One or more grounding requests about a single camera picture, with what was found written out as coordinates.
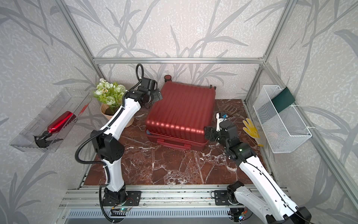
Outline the red hard-shell suitcase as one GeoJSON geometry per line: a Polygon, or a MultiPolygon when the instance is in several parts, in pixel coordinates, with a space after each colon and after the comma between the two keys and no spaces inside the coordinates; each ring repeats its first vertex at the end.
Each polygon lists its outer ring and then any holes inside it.
{"type": "Polygon", "coordinates": [[[204,128],[211,125],[216,87],[167,81],[163,99],[154,103],[145,126],[149,141],[177,150],[202,151],[207,145],[204,128]]]}

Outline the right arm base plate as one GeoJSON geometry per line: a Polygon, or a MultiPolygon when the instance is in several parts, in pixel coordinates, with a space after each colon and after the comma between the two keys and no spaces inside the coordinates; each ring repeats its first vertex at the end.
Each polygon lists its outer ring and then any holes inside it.
{"type": "Polygon", "coordinates": [[[211,193],[211,197],[215,200],[216,206],[230,206],[238,205],[238,202],[231,202],[225,190],[214,190],[211,193]]]}

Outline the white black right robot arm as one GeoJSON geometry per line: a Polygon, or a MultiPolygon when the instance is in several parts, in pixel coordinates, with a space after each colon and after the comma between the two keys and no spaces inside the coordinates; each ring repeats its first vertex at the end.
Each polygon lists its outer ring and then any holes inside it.
{"type": "Polygon", "coordinates": [[[227,187],[231,204],[242,204],[265,224],[309,224],[312,218],[306,207],[299,207],[287,196],[262,165],[251,146],[238,137],[236,125],[230,120],[204,128],[205,138],[218,142],[224,153],[252,181],[261,197],[251,193],[240,181],[227,187]]]}

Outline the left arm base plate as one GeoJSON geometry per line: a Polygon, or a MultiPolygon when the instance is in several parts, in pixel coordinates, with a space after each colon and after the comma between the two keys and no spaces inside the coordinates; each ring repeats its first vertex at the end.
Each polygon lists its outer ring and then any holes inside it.
{"type": "Polygon", "coordinates": [[[121,199],[110,196],[105,193],[102,199],[103,206],[139,206],[141,191],[127,191],[121,199]]]}

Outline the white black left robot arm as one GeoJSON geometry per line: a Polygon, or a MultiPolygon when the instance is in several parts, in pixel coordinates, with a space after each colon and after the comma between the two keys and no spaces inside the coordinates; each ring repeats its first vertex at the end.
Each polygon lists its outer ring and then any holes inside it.
{"type": "Polygon", "coordinates": [[[104,199],[101,200],[104,205],[120,205],[128,199],[121,170],[125,147],[119,138],[141,107],[159,100],[162,100],[162,95],[157,81],[144,77],[134,89],[123,95],[122,105],[109,122],[99,131],[91,133],[92,144],[106,174],[104,199]]]}

